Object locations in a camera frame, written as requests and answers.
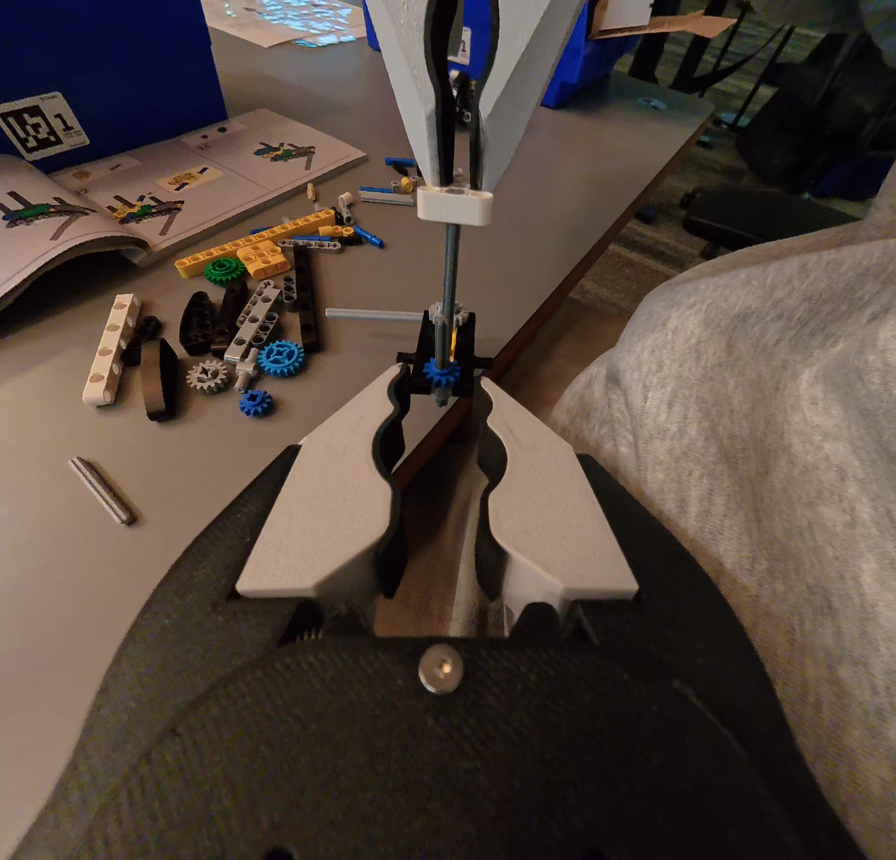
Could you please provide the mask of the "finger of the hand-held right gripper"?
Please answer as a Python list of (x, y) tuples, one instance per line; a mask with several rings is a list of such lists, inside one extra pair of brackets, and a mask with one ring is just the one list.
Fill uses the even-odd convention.
[(459, 0), (364, 0), (414, 158), (432, 187), (458, 187), (447, 59)]
[(588, 0), (488, 0), (489, 45), (476, 84), (469, 175), (493, 192)]

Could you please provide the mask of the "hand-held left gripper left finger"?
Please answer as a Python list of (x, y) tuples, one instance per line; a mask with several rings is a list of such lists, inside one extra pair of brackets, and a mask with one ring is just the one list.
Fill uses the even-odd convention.
[(393, 470), (410, 371), (394, 364), (299, 443), (238, 578), (241, 597), (394, 597), (408, 562)]

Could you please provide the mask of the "black lego gear assembly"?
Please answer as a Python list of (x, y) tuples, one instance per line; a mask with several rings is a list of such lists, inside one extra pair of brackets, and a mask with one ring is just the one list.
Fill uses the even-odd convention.
[(439, 303), (423, 312), (405, 310), (372, 310), (328, 307), (327, 318), (408, 323), (418, 325), (419, 335), (413, 352), (398, 352), (397, 363), (409, 368), (410, 391), (416, 395), (433, 395), (437, 404), (445, 406), (452, 397), (470, 398), (475, 389), (476, 373), (487, 373), (495, 364), (493, 357), (480, 356), (476, 350), (476, 315), (463, 303), (456, 303), (450, 317), (447, 340), (447, 362), (437, 361), (437, 322), (441, 320)]

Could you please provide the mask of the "white short lego beam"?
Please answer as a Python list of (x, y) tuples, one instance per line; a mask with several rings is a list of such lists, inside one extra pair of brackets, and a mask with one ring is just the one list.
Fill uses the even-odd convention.
[(491, 223), (494, 195), (464, 186), (422, 185), (417, 188), (416, 202), (422, 221), (484, 227)]

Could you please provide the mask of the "long grey lego axle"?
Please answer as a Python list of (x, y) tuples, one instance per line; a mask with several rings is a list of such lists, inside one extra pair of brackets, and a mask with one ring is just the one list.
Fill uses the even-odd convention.
[(445, 230), (441, 308), (434, 321), (436, 376), (432, 393), (439, 407), (448, 405), (462, 370), (454, 361), (452, 351), (460, 238), (461, 226), (448, 224)]

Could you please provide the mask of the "cluster of small lego pins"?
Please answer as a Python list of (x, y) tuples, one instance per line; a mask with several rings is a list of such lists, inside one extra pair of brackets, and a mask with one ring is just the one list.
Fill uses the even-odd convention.
[(361, 185), (354, 192), (347, 191), (340, 194), (330, 208), (342, 223), (332, 227), (321, 227), (320, 237), (340, 240), (343, 247), (358, 245), (369, 245), (378, 249), (385, 247), (382, 239), (360, 225), (355, 211), (356, 206), (359, 204), (416, 206), (416, 191), (421, 183), (420, 168), (414, 158), (387, 156), (385, 165), (392, 170), (395, 177), (387, 184)]

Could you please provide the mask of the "grey lego gear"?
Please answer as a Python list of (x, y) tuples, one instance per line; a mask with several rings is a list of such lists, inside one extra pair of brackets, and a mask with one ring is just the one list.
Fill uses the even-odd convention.
[(217, 359), (196, 362), (185, 375), (186, 385), (204, 395), (218, 394), (230, 383), (230, 373), (225, 363)]

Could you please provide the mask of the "black long lego beam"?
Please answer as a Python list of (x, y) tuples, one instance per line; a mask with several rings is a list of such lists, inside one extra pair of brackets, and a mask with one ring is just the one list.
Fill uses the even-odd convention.
[(310, 250), (305, 245), (294, 245), (293, 250), (297, 284), (297, 315), (302, 346), (306, 353), (319, 352), (321, 338), (313, 259)]

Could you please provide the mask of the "lego instruction booklet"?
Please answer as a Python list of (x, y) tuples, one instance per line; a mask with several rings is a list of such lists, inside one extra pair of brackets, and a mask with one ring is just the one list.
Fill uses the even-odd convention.
[(52, 174), (2, 155), (1, 307), (66, 261), (117, 251), (151, 265), (365, 159), (266, 109)]

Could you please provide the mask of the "grey ridged lego rod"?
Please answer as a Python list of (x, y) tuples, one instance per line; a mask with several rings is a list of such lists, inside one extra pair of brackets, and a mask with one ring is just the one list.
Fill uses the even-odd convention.
[(75, 457), (68, 459), (68, 465), (118, 525), (129, 527), (137, 520), (136, 513), (92, 462)]

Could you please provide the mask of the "black ribbed lego panel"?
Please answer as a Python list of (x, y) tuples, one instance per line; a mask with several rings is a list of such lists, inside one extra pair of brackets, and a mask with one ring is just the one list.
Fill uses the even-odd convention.
[(187, 302), (181, 317), (178, 339), (184, 352), (190, 357), (210, 352), (216, 310), (208, 294), (194, 293)]

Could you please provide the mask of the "white long lego beam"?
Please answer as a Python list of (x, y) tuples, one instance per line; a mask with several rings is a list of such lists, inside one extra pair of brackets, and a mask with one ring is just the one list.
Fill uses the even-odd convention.
[(84, 385), (82, 400), (85, 406), (109, 406), (116, 401), (125, 368), (123, 354), (133, 336), (140, 306), (140, 300), (134, 294), (115, 297)]

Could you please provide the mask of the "yellow long lego beam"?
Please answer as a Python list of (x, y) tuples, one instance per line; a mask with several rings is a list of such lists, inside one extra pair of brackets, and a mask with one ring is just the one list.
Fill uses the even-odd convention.
[(319, 237), (321, 227), (332, 227), (342, 223), (333, 209), (327, 208), (320, 212), (304, 216), (286, 222), (272, 228), (264, 229), (247, 237), (219, 245), (212, 249), (206, 249), (192, 256), (175, 261), (175, 270), (185, 279), (202, 275), (205, 267), (212, 261), (224, 258), (235, 258), (238, 251), (254, 246), (263, 241), (278, 243), (297, 237)]

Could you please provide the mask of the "loose paper sheets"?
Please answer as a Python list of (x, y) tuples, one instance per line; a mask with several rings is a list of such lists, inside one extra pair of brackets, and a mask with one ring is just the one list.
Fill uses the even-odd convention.
[(361, 7), (345, 0), (201, 0), (209, 28), (263, 48), (336, 46), (365, 37)]

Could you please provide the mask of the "black office chair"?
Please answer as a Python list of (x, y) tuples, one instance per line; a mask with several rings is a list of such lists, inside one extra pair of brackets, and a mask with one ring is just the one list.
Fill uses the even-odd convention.
[(812, 198), (753, 187), (697, 187), (682, 195), (679, 204), (685, 210), (682, 227), (704, 242), (704, 261), (857, 222), (857, 217)]

